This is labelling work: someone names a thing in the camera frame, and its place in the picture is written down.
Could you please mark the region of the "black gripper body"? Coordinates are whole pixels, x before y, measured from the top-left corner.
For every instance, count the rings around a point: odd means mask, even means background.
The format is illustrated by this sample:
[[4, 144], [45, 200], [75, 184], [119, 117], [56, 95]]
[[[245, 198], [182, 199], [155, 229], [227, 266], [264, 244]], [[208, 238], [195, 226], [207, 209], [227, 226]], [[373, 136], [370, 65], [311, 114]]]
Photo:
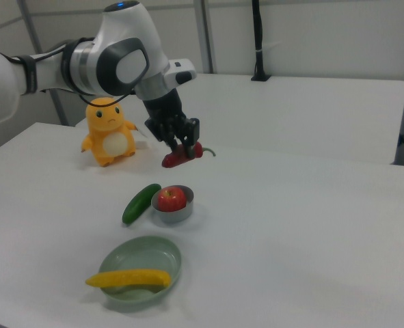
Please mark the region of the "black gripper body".
[[182, 111], [182, 103], [176, 89], [160, 98], [144, 100], [143, 104], [149, 115], [145, 125], [159, 141], [165, 142], [166, 133], [173, 133], [175, 138], [182, 141], [182, 130], [187, 117]]

